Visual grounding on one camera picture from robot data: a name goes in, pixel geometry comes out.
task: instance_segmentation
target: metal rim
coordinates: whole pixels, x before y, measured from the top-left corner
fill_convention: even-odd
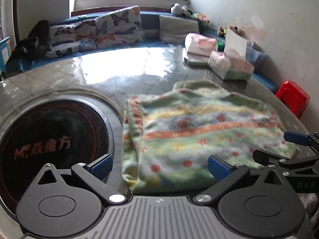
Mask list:
[[[105,101],[101,97],[95,96],[95,95],[92,95],[92,94],[82,93],[82,92],[78,92],[78,93],[81,96],[83,96],[83,97],[85,97],[85,96],[87,96],[87,97],[95,97],[96,99],[103,100],[104,103],[106,103],[109,107],[111,107],[112,110],[119,117],[121,117],[120,112],[113,106],[113,104],[110,104],[108,101]],[[34,107],[37,107],[37,106],[40,106],[40,105],[43,105],[43,104],[46,104],[46,103],[50,103],[50,102],[69,100],[69,101],[80,102],[80,103],[83,103],[83,104],[91,107],[100,116],[100,118],[102,119],[103,123],[105,124],[106,130],[107,130],[107,136],[108,136],[108,139],[109,139],[108,152],[110,152],[110,154],[112,155],[113,152],[114,152],[113,132],[112,132],[111,125],[110,125],[109,121],[107,120],[106,116],[103,114],[103,112],[98,107],[96,107],[91,102],[86,101],[85,99],[82,99],[82,98],[72,98],[72,96],[74,96],[75,94],[76,94],[75,91],[73,91],[73,92],[64,92],[64,93],[55,93],[55,94],[49,94],[46,97],[42,96],[40,98],[34,99],[34,100],[30,101],[29,103],[27,103],[24,106],[24,109],[19,114],[14,116],[13,119],[9,120],[9,122],[6,123],[6,121],[10,118],[10,116],[14,115],[14,112],[15,112],[14,110],[10,111],[9,114],[6,116],[6,118],[3,120],[3,125],[2,125],[2,127],[0,129],[0,131],[3,130],[2,135],[0,135],[0,144],[2,143],[2,141],[3,141],[4,137],[5,137],[5,135],[7,134],[7,132],[15,124],[15,122],[20,117],[22,117],[24,114],[26,114],[27,112],[31,111]],[[9,217],[11,219],[13,219],[17,223],[16,216],[7,208],[7,206],[5,205],[5,203],[3,202],[2,198],[1,198],[1,195],[0,195],[0,206],[2,207],[3,211],[7,215],[9,215]]]

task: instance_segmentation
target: table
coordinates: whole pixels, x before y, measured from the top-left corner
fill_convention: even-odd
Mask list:
[[[289,131],[307,133],[307,129],[290,110],[253,77],[248,81],[223,81],[208,68],[192,68],[182,59],[181,46],[165,48],[126,48],[88,54],[44,65],[13,76],[0,83],[0,136],[4,123],[19,114],[25,105],[47,94],[61,91],[81,91],[111,99],[119,115],[123,115],[126,94],[163,94],[172,90],[180,80],[211,80],[228,91],[259,99],[270,104],[279,114]],[[122,140],[121,126],[114,134]],[[114,167],[107,184],[116,189],[121,179],[121,147],[115,148]],[[313,155],[309,148],[302,147],[298,157]],[[0,211],[1,234],[18,238],[19,228],[14,220],[5,219]]]

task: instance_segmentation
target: gray ribbed plate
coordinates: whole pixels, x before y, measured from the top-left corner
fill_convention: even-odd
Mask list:
[[[224,227],[210,207],[196,206],[187,197],[140,196],[128,204],[110,207],[95,227],[74,238],[247,239]]]

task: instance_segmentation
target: triangular cutout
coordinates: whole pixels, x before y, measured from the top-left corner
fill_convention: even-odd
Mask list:
[[[316,175],[318,173],[314,169],[310,168],[302,171],[297,171],[296,174]]]
[[[265,179],[265,183],[270,183],[270,184],[276,184],[276,185],[283,185],[281,180],[279,179],[278,175],[274,171],[269,171],[268,175]]]
[[[42,185],[42,184],[55,183],[55,182],[56,182],[56,178],[54,177],[53,172],[51,170],[47,170],[42,175],[38,184]]]

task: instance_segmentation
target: white plush toy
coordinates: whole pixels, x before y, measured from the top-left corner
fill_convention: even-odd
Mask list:
[[[191,17],[192,14],[189,12],[187,6],[183,6],[181,7],[178,3],[175,3],[172,7],[171,7],[171,13],[172,14],[176,14],[176,15],[186,15],[188,17]]]

